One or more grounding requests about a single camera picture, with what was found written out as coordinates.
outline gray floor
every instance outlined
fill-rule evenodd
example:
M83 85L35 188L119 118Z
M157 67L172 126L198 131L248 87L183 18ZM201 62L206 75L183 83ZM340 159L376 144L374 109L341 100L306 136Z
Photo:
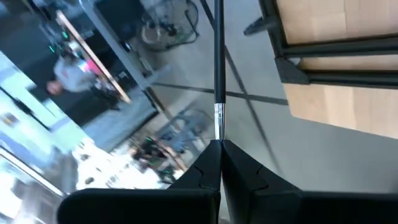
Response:
M194 44L157 55L172 66L171 74L159 83L213 88L213 30L201 4L195 2L201 36ZM213 1L207 2L213 8ZM257 0L226 1L226 45L249 94L285 99L267 33L243 36L244 28L260 14ZM229 65L227 72L227 90L242 93ZM213 115L211 93L165 86L154 90L172 114L197 99ZM226 137L296 186L345 192L398 190L397 140L293 118L288 106L250 103L266 138L247 101L231 96L227 97ZM223 204L221 215L225 211Z

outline black metal frame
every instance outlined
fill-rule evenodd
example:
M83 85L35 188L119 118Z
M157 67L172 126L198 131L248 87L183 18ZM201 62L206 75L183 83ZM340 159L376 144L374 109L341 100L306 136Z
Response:
M282 83L398 88L398 70L302 70L289 61L289 58L394 55L398 54L397 34L289 45L276 1L259 0L263 20L257 20L254 27L249 26L245 31L248 35L252 34L250 29L268 31Z

